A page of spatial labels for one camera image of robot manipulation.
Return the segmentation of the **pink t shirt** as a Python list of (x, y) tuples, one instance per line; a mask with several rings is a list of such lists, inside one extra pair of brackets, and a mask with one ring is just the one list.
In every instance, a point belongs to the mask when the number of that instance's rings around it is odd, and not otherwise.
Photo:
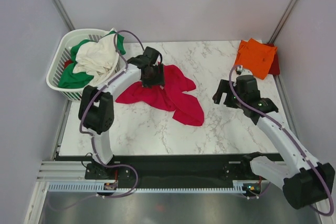
[(195, 83), (187, 78), (175, 65), (164, 66), (164, 86), (145, 88), (136, 82), (116, 99), (117, 103), (133, 104), (144, 102), (156, 109), (173, 112), (173, 119), (190, 126), (202, 126), (204, 111), (198, 99), (189, 91), (196, 89)]

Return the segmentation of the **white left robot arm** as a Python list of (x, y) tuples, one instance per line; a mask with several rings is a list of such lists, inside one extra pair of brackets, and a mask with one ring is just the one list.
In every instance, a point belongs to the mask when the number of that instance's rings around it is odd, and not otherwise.
[(97, 173), (103, 178), (111, 178), (115, 173), (115, 165), (110, 162), (113, 152), (109, 138), (115, 100), (137, 82), (145, 88), (165, 85), (162, 54), (156, 49), (146, 47), (141, 55), (122, 60), (125, 67), (103, 84), (84, 88), (78, 112), (79, 132), (91, 137), (92, 158), (99, 163)]

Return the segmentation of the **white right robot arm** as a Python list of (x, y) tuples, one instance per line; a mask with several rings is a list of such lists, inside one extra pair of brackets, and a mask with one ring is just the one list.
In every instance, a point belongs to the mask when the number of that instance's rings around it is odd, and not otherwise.
[(334, 202), (331, 196), (335, 170), (330, 163), (321, 163), (314, 157), (288, 128), (279, 114), (278, 107), (269, 98), (262, 98), (257, 80), (249, 69), (234, 65), (235, 81), (221, 80), (213, 102), (219, 104), (226, 94), (224, 105), (241, 109), (246, 117), (263, 131), (286, 163), (282, 167), (265, 155), (255, 152), (245, 157), (240, 166), (241, 174), (248, 179), (260, 176), (282, 190), (291, 207), (300, 209), (328, 200), (330, 210), (318, 211), (320, 215), (332, 216)]

